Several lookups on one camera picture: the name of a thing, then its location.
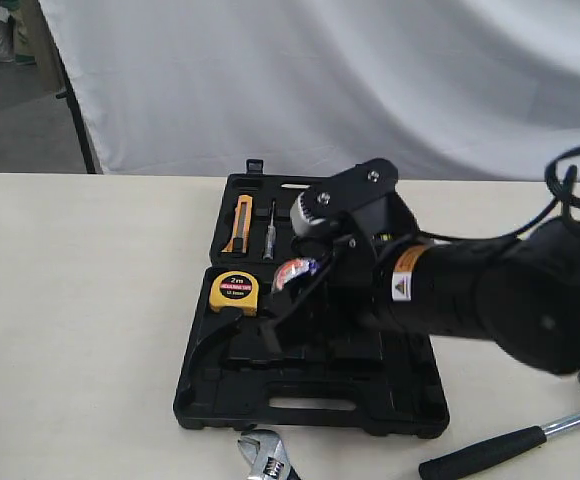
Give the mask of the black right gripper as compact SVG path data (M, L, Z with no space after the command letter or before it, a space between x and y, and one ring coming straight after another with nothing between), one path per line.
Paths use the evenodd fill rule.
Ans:
M395 303L406 301L394 287L401 278L393 270L399 254L415 244L419 227L397 194L389 203L388 220L377 233L353 227L328 236L332 243L324 245L319 258L295 254L284 261L310 257L320 268L281 292L270 289L261 300L259 333L269 352L326 345L342 332L340 320L384 320Z

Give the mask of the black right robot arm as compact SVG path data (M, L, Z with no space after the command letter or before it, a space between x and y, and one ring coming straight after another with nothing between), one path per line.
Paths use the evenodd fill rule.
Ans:
M580 220L568 211L526 238L440 244L396 194L342 209L300 196L291 221L299 239L330 252L274 280L261 326L270 349L323 331L315 312L332 294L347 299L352 323L369 329L489 340L538 370L580 369Z

